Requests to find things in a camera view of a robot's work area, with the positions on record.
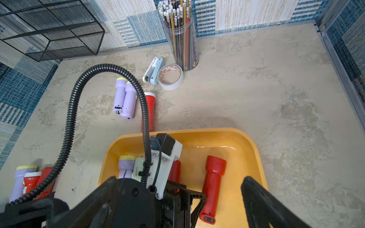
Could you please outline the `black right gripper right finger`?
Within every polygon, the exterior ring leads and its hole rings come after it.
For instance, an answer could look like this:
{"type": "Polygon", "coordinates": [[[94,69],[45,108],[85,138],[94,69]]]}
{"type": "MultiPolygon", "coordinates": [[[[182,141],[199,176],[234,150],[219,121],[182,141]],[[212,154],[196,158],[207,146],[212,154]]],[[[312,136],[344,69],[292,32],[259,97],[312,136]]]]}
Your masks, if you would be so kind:
{"type": "Polygon", "coordinates": [[[241,193],[250,228],[309,227],[251,176],[244,178],[241,193]]]}

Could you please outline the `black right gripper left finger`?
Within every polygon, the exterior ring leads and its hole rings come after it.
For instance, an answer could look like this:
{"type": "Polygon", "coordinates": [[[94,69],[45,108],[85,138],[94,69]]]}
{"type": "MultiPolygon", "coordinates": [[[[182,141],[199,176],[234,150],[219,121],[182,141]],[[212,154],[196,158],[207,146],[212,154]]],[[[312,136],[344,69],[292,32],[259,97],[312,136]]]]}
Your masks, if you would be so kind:
{"type": "Polygon", "coordinates": [[[118,181],[108,178],[75,208],[53,217],[48,228],[110,228],[116,210],[118,181]]]}

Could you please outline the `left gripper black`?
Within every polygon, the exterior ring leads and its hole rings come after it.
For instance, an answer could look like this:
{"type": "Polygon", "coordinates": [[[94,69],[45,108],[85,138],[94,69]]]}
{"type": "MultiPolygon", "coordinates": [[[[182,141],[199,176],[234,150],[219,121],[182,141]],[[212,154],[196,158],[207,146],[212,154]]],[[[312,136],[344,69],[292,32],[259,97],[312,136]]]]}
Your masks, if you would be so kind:
{"type": "Polygon", "coordinates": [[[117,181],[117,205],[111,228],[195,228],[206,203],[205,193],[192,190],[182,190],[181,201],[181,185],[174,182],[167,183],[164,199],[158,200],[135,180],[117,181]],[[199,200],[199,203],[191,211],[193,200],[199,200]]]}

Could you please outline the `all red flashlight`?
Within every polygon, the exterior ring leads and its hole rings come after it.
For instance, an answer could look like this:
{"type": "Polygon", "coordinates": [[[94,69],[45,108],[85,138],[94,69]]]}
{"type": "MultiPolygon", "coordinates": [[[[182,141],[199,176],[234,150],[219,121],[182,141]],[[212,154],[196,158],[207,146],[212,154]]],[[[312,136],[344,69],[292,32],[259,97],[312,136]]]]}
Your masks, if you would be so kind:
{"type": "Polygon", "coordinates": [[[170,174],[168,177],[168,182],[180,183],[181,176],[181,162],[176,160],[173,162],[170,174]]]}

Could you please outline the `red flashlight silver reflector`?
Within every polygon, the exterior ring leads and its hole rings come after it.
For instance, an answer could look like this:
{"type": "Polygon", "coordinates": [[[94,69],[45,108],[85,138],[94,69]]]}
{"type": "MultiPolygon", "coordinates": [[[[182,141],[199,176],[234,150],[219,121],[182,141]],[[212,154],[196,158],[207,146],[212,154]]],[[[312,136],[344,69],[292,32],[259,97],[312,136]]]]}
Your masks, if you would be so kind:
{"type": "Polygon", "coordinates": [[[206,176],[202,192],[206,194],[206,203],[199,218],[208,224],[214,225],[221,187],[221,178],[225,174],[227,162],[214,156],[207,156],[206,176]]]}

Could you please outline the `purple flashlight yellow rim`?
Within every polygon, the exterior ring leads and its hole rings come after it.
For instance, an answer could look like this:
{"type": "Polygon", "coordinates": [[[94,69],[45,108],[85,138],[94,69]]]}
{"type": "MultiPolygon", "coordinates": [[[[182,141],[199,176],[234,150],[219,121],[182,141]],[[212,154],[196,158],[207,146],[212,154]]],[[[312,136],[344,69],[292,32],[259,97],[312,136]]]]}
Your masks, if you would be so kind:
{"type": "Polygon", "coordinates": [[[136,157],[133,155],[121,155],[119,157],[118,169],[119,169],[119,179],[122,178],[132,178],[132,173],[135,166],[136,157]]]}

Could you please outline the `mint green flashlight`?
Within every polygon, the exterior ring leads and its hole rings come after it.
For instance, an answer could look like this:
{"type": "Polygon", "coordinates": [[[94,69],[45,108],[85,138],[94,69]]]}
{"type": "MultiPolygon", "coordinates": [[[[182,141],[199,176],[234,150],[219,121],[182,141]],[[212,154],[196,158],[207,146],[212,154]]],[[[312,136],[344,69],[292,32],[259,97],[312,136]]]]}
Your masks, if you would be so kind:
{"type": "Polygon", "coordinates": [[[143,171],[144,168],[144,162],[145,162],[145,158],[144,157],[137,157],[135,160],[135,165],[133,168],[133,173],[132,173],[132,179],[140,182],[141,181],[141,176],[139,175],[140,172],[143,171]]]}

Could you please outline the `purple flashlight right of pair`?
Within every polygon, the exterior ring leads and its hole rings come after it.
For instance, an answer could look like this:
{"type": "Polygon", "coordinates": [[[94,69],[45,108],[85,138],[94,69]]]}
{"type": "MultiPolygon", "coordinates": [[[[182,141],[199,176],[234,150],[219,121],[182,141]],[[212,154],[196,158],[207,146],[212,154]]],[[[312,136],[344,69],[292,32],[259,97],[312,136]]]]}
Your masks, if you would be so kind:
{"type": "Polygon", "coordinates": [[[130,82],[127,82],[125,92],[126,94],[121,116],[124,119],[133,119],[137,102],[137,94],[135,88],[130,82]]]}

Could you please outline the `purple flashlight of pair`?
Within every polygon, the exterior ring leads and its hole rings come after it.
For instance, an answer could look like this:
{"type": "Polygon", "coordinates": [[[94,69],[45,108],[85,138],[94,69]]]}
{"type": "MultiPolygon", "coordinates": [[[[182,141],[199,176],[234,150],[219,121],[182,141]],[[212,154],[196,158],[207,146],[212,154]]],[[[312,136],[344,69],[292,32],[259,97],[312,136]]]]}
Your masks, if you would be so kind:
{"type": "Polygon", "coordinates": [[[125,92],[126,94],[121,116],[124,119],[133,119],[137,102],[137,94],[135,88],[130,82],[127,82],[125,92]]]}
{"type": "Polygon", "coordinates": [[[114,99],[113,111],[115,114],[120,115],[123,110],[124,100],[126,95],[126,84],[128,80],[126,78],[118,78],[116,80],[116,94],[114,99]]]}

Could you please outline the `purple flashlight left of pair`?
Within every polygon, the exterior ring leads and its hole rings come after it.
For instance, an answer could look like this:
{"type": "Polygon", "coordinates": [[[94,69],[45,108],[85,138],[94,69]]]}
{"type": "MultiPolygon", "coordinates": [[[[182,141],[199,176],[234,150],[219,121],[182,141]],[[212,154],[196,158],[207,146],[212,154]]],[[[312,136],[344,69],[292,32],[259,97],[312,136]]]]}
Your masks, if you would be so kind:
{"type": "Polygon", "coordinates": [[[126,95],[126,84],[128,80],[126,78],[118,78],[116,80],[116,94],[114,99],[113,111],[115,114],[120,115],[123,110],[124,100],[126,95]]]}

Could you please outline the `white tape roll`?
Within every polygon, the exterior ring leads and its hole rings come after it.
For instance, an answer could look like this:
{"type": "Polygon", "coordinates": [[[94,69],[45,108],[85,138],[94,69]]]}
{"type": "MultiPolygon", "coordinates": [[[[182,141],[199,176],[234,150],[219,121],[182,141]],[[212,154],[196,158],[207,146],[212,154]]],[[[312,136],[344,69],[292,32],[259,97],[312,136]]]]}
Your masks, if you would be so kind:
{"type": "Polygon", "coordinates": [[[179,65],[170,64],[159,70],[157,79],[162,89],[173,91],[183,84],[184,74],[179,65]]]}

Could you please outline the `light blue stapler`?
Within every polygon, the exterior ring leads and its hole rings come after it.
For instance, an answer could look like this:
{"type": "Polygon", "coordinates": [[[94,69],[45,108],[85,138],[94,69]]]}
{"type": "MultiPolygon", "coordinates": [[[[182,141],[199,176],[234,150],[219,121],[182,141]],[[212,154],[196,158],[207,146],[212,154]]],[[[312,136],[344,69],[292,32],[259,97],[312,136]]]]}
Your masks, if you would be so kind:
{"type": "Polygon", "coordinates": [[[154,57],[150,66],[143,76],[143,82],[145,84],[152,84],[154,86],[158,85],[158,73],[160,69],[165,65],[165,60],[163,58],[154,57]]]}

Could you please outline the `black mesh shelf rack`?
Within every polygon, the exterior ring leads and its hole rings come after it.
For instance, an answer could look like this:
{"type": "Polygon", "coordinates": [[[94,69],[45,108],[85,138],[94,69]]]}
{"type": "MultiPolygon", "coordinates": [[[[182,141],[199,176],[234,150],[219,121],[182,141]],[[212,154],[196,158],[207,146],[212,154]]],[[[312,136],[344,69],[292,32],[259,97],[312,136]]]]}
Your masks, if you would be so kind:
{"type": "Polygon", "coordinates": [[[82,1],[1,1],[1,41],[37,62],[97,55],[104,35],[82,1]]]}

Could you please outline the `purple flashlight near left wall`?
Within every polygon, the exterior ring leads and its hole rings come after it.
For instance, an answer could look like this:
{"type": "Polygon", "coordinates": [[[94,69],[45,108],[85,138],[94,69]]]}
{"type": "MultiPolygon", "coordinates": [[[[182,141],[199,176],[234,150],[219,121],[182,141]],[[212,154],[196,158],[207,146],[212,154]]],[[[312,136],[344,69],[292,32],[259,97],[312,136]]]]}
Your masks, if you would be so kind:
{"type": "Polygon", "coordinates": [[[16,172],[14,175],[15,183],[14,183],[14,187],[13,187],[9,202],[16,200],[23,195],[23,189],[25,187],[23,184],[23,179],[24,179],[25,174],[36,172],[37,169],[38,169],[38,166],[33,165],[33,164],[18,166],[16,168],[16,172]]]}

